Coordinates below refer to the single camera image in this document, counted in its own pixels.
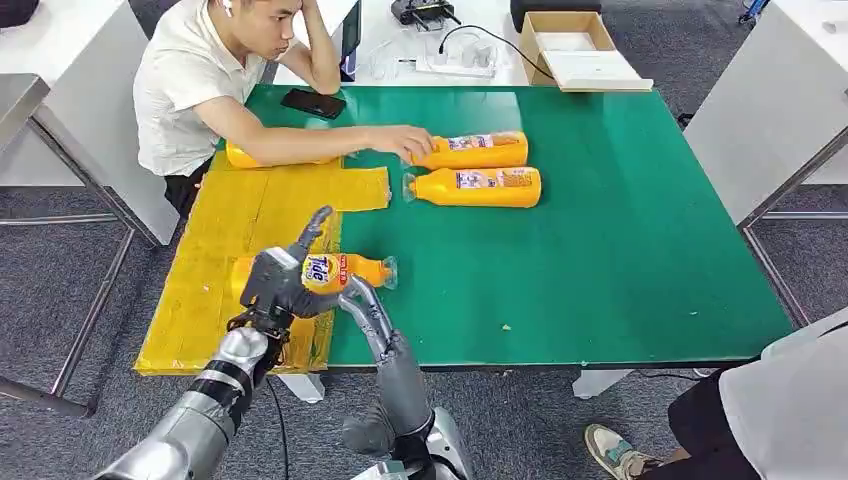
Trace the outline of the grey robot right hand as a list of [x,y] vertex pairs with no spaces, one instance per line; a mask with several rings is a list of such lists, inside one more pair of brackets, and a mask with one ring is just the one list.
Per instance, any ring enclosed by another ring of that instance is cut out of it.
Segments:
[[393,326],[374,287],[358,275],[351,277],[339,295],[339,305],[366,338],[379,390],[376,404],[344,421],[344,444],[365,455],[390,454],[404,461],[428,457],[426,439],[434,412],[406,336]]

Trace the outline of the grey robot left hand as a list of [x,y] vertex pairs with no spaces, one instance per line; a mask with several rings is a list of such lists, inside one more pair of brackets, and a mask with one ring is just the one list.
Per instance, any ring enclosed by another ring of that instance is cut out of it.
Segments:
[[294,243],[285,248],[267,248],[256,256],[258,287],[251,297],[255,299],[255,310],[266,317],[264,324],[269,328],[287,329],[294,317],[311,318],[338,305],[336,296],[315,293],[302,281],[309,250],[332,212],[329,205],[320,207]]

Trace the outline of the person's right hand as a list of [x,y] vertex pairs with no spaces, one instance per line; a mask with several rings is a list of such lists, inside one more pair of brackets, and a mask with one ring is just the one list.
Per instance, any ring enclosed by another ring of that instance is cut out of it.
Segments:
[[369,149],[391,153],[412,162],[433,152],[433,137],[423,128],[409,125],[366,127],[365,144]]

